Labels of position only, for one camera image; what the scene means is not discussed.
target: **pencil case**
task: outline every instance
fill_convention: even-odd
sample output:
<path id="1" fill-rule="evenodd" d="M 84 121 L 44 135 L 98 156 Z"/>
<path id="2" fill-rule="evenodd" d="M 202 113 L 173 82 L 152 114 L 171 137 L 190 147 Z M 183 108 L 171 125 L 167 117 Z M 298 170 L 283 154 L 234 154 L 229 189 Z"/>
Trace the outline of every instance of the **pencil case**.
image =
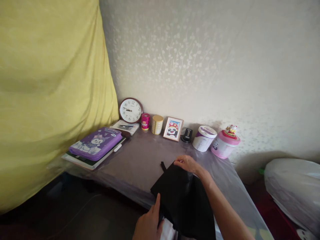
<path id="1" fill-rule="evenodd" d="M 69 147 L 72 154 L 98 161 L 122 139 L 121 132 L 103 127 Z"/>

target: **plastic bag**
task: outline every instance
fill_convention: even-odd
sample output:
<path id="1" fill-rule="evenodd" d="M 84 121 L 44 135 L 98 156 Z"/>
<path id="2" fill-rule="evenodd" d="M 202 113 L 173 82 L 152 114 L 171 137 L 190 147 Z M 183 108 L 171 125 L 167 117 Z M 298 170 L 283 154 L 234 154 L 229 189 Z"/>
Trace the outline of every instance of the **plastic bag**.
<path id="1" fill-rule="evenodd" d="M 320 165 L 301 159 L 274 159 L 267 164 L 264 179 L 279 208 L 320 238 Z"/>

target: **stack of books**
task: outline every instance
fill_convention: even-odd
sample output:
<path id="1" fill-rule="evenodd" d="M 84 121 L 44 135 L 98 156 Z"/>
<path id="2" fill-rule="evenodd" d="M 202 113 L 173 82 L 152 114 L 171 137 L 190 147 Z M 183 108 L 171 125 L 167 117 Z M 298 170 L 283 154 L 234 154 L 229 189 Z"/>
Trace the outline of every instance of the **stack of books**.
<path id="1" fill-rule="evenodd" d="M 123 120 L 119 120 L 116 124 L 111 126 L 111 128 L 127 131 L 132 136 L 136 132 L 136 130 L 139 128 L 139 126 L 140 126 L 139 123 L 127 123 Z"/>
<path id="2" fill-rule="evenodd" d="M 126 138 L 122 137 L 122 139 L 114 145 L 103 157 L 101 157 L 98 161 L 92 161 L 90 159 L 87 159 L 82 156 L 78 156 L 75 154 L 72 154 L 70 151 L 66 152 L 62 158 L 72 162 L 76 165 L 79 165 L 80 167 L 87 168 L 89 170 L 94 170 L 96 169 L 112 152 L 115 148 L 117 148 Z"/>

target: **gold can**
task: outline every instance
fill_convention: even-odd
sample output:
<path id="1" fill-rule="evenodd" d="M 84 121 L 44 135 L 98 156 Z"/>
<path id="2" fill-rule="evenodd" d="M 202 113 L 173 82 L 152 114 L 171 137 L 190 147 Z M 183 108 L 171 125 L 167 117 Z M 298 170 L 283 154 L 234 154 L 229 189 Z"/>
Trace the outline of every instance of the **gold can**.
<path id="1" fill-rule="evenodd" d="M 163 124 L 163 117 L 159 115 L 153 116 L 151 132 L 155 135 L 159 135 L 161 133 L 162 124 Z"/>

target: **floor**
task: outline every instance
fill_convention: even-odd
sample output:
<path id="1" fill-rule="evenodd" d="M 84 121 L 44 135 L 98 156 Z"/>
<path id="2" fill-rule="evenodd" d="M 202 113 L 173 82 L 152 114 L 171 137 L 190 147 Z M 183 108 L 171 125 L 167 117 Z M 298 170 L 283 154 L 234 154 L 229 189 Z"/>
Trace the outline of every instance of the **floor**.
<path id="1" fill-rule="evenodd" d="M 145 212 L 115 190 L 64 174 L 0 222 L 27 226 L 43 239 L 122 240 L 132 239 Z"/>

